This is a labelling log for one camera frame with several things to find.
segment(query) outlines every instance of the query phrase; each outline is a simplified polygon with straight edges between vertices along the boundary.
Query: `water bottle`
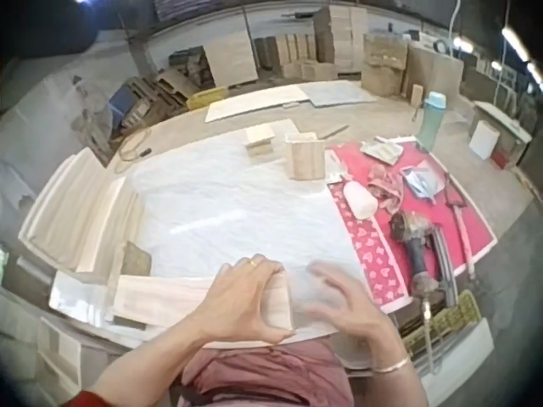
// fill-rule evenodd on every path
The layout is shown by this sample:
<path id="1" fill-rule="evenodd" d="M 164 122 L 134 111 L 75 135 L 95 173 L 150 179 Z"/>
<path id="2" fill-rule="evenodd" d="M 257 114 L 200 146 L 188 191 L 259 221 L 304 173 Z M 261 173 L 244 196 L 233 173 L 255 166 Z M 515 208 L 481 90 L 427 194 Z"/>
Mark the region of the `water bottle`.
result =
<path id="1" fill-rule="evenodd" d="M 429 153 L 434 148 L 445 110 L 447 108 L 447 97 L 442 93 L 430 92 L 428 99 L 424 101 L 424 117 L 421 130 L 416 135 L 417 147 Z"/>

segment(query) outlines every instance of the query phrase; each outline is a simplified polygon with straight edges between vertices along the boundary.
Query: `pink mat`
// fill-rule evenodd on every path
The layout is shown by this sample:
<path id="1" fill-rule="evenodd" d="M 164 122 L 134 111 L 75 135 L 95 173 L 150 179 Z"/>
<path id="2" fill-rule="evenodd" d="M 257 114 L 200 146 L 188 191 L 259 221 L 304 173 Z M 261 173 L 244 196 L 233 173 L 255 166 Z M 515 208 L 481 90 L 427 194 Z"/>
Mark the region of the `pink mat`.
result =
<path id="1" fill-rule="evenodd" d="M 425 159 L 432 165 L 436 173 L 445 178 L 443 165 L 432 155 L 424 154 L 415 148 L 415 142 L 403 142 L 404 153 L 396 163 L 387 170 L 397 174 L 400 168 L 420 164 Z M 378 163 L 360 151 L 360 144 L 348 143 L 334 147 L 333 151 L 345 163 L 355 181 L 367 186 L 370 169 Z M 394 312 L 411 302 L 408 287 L 411 286 L 409 260 L 404 247 L 390 237 L 390 215 L 385 209 L 379 209 L 370 220 L 356 220 L 347 206 L 343 196 L 344 184 L 329 186 L 344 219 L 347 230 L 353 241 L 361 264 L 365 267 L 367 281 L 372 289 L 377 304 L 386 313 Z M 481 259 L 497 243 L 497 239 L 480 214 L 473 201 L 466 195 L 467 207 L 463 210 L 467 234 L 472 248 L 474 260 Z M 460 234 L 452 210 L 445 206 L 445 195 L 440 192 L 436 197 L 436 205 L 428 200 L 415 198 L 404 183 L 404 200 L 401 208 L 426 215 L 433 223 L 441 224 L 445 240 L 449 246 L 455 274 L 465 270 Z M 437 265 L 431 250 L 425 253 L 428 271 L 436 276 Z"/>

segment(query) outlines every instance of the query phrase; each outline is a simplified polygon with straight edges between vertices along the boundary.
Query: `silver bracelet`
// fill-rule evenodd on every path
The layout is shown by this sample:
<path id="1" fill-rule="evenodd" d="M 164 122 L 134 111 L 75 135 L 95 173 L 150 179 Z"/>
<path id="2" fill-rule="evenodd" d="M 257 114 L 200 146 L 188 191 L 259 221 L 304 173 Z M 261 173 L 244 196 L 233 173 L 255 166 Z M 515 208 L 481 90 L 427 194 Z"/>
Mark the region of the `silver bracelet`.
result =
<path id="1" fill-rule="evenodd" d="M 378 375 L 387 375 L 389 373 L 392 373 L 393 371 L 398 371 L 399 369 L 407 365 L 409 362 L 411 362 L 411 357 L 407 356 L 405 359 L 396 363 L 395 365 L 385 367 L 384 369 L 373 368 L 372 371 L 373 373 L 377 373 Z"/>

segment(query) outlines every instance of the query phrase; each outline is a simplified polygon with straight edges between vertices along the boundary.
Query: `worker in background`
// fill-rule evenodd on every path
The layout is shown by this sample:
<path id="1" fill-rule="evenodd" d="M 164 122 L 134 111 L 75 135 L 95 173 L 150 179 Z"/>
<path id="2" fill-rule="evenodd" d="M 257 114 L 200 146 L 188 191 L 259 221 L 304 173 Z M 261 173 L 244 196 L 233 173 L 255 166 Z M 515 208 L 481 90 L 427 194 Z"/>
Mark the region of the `worker in background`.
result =
<path id="1" fill-rule="evenodd" d="M 311 271 L 345 296 L 342 309 L 308 306 L 309 315 L 340 331 L 365 338 L 374 375 L 357 404 L 423 407 L 426 393 L 390 319 L 373 304 L 361 282 L 342 270 L 314 264 Z M 270 277 L 282 266 L 255 255 L 224 265 L 202 304 L 151 342 L 109 366 L 90 392 L 69 406 L 150 406 L 181 374 L 179 406 L 353 406 L 344 368 L 326 338 L 270 348 L 205 349 L 214 341 L 277 344 L 293 332 L 267 326 L 260 301 Z"/>

